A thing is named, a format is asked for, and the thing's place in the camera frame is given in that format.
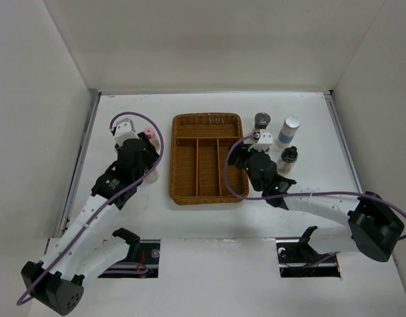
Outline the pink cap spice bottle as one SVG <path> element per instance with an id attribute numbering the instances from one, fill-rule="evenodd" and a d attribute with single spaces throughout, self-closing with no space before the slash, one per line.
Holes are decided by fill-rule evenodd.
<path id="1" fill-rule="evenodd" d="M 143 130 L 146 138 L 149 140 L 150 144 L 156 149 L 160 150 L 160 141 L 157 137 L 155 130 L 152 127 L 147 127 Z"/>

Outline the silver cap blue bottle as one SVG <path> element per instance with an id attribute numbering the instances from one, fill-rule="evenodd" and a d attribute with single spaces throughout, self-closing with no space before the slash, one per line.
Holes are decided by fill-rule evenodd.
<path id="1" fill-rule="evenodd" d="M 277 136 L 276 144 L 280 148 L 287 148 L 294 139 L 294 136 L 300 127 L 300 120 L 295 116 L 285 118 L 281 130 Z"/>

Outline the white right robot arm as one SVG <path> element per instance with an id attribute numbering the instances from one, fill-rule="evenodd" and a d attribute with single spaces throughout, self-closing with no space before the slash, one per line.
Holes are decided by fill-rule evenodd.
<path id="1" fill-rule="evenodd" d="M 320 254 L 360 252 L 387 262 L 396 244 L 406 238 L 402 210 L 374 192 L 318 192 L 281 176 L 269 155 L 243 143 L 231 147 L 224 167 L 243 170 L 260 201 L 291 212 L 309 213 L 337 223 L 334 228 L 308 226 L 296 243 L 299 256 L 313 261 Z"/>

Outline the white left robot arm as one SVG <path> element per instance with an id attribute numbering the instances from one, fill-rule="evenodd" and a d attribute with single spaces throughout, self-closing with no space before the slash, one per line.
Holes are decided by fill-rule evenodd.
<path id="1" fill-rule="evenodd" d="M 98 177 L 84 207 L 54 248 L 21 269 L 26 292 L 22 305 L 35 299 L 60 316 L 71 313 L 85 284 L 122 260 L 139 257 L 140 238 L 120 228 L 105 238 L 106 226 L 132 198 L 160 162 L 160 153 L 144 133 L 116 137 L 117 159 Z"/>

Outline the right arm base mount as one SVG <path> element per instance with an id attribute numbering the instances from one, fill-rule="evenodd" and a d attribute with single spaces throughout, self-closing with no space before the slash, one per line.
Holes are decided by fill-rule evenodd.
<path id="1" fill-rule="evenodd" d="M 341 277 L 337 252 L 319 254 L 308 244 L 316 229 L 308 227 L 299 238 L 276 239 L 282 278 Z"/>

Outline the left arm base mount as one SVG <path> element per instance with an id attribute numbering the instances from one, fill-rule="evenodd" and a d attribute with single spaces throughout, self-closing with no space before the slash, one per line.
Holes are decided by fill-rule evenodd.
<path id="1" fill-rule="evenodd" d="M 117 279 L 146 279 L 157 278 L 161 251 L 161 240 L 141 240 L 141 238 L 125 229 L 120 228 L 112 236 L 121 238 L 129 249 L 124 259 L 109 267 L 99 278 Z"/>

